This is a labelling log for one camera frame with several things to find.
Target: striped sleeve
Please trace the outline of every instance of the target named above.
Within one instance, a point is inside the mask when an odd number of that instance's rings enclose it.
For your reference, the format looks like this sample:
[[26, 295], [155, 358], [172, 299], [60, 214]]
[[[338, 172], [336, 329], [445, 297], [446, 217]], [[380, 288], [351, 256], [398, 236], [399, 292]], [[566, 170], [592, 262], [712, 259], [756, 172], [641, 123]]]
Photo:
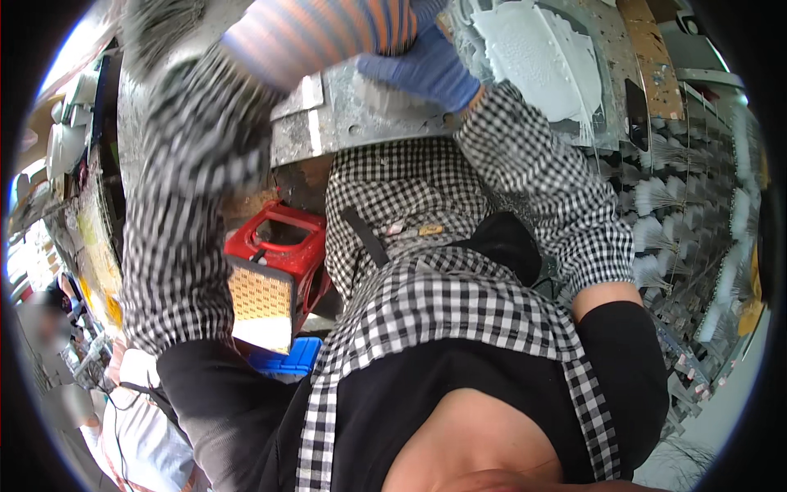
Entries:
[[222, 254], [222, 193], [268, 173], [270, 111], [284, 94], [261, 86], [214, 46], [174, 67], [153, 93], [146, 163], [127, 201], [124, 333], [158, 356], [176, 343], [232, 346]]
[[486, 88], [456, 140], [486, 182], [524, 193], [541, 249], [558, 262], [571, 298], [605, 282], [633, 282], [634, 238], [612, 185], [589, 171], [508, 81]]

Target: red stool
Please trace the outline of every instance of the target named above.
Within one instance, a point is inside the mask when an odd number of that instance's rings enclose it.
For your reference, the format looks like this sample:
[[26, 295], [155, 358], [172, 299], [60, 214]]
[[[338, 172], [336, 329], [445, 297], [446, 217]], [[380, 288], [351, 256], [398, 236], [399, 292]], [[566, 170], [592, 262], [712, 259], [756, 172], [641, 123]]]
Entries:
[[[290, 226], [297, 234], [290, 244], [277, 244], [261, 238], [257, 230], [266, 221]], [[309, 313], [330, 290], [331, 279], [325, 273], [325, 225], [324, 218], [271, 200], [251, 220], [243, 224], [225, 243], [224, 252], [253, 264], [264, 264], [292, 276], [297, 286], [293, 310], [293, 335], [298, 333]]]

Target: wire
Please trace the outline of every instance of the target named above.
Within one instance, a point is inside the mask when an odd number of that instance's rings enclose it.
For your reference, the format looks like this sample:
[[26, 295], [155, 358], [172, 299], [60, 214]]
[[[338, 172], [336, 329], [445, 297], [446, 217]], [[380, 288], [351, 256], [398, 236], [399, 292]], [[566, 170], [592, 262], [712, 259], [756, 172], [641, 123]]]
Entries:
[[126, 471], [125, 471], [126, 457], [123, 455], [123, 450], [120, 448], [120, 434], [117, 431], [117, 418], [118, 418], [118, 412], [123, 412], [124, 410], [128, 410], [132, 406], [134, 406], [137, 400], [139, 400], [139, 397], [142, 396], [142, 393], [137, 393], [137, 396], [130, 404], [128, 404], [126, 408], [124, 409], [118, 408], [118, 406], [115, 405], [115, 401], [112, 399], [112, 396], [109, 394], [109, 392], [104, 387], [102, 387], [101, 384], [96, 382], [97, 378], [95, 378], [95, 376], [91, 373], [90, 366], [87, 367], [87, 374], [94, 380], [98, 390], [106, 395], [106, 397], [109, 399], [109, 403], [111, 403], [112, 407], [115, 409], [115, 419], [113, 420], [113, 427], [114, 427], [114, 434], [115, 434], [115, 443], [117, 444], [117, 451], [118, 453], [120, 453], [120, 479], [123, 480], [125, 486], [131, 488], [131, 485], [128, 483], [128, 478], [126, 477]]

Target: blue container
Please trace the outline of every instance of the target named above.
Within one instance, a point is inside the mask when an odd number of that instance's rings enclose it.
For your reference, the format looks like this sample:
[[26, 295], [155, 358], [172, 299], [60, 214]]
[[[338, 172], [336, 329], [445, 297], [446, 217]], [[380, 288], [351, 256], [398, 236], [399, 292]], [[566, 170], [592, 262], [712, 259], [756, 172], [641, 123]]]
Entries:
[[323, 341], [317, 337], [296, 338], [290, 355], [259, 349], [249, 356], [249, 365], [263, 374], [307, 375], [322, 345]]

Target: hand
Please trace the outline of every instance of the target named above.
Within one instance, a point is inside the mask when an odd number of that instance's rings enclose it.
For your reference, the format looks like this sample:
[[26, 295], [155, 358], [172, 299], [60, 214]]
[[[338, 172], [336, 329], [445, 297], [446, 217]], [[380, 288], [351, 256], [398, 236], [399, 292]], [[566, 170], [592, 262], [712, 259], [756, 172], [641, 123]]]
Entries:
[[359, 53], [390, 54], [429, 24], [448, 0], [256, 0], [222, 44], [264, 83], [299, 81]]
[[481, 90], [481, 83], [462, 65], [453, 45], [435, 24], [418, 34], [406, 55], [362, 54], [355, 65], [366, 77], [437, 102], [450, 112], [466, 109]]

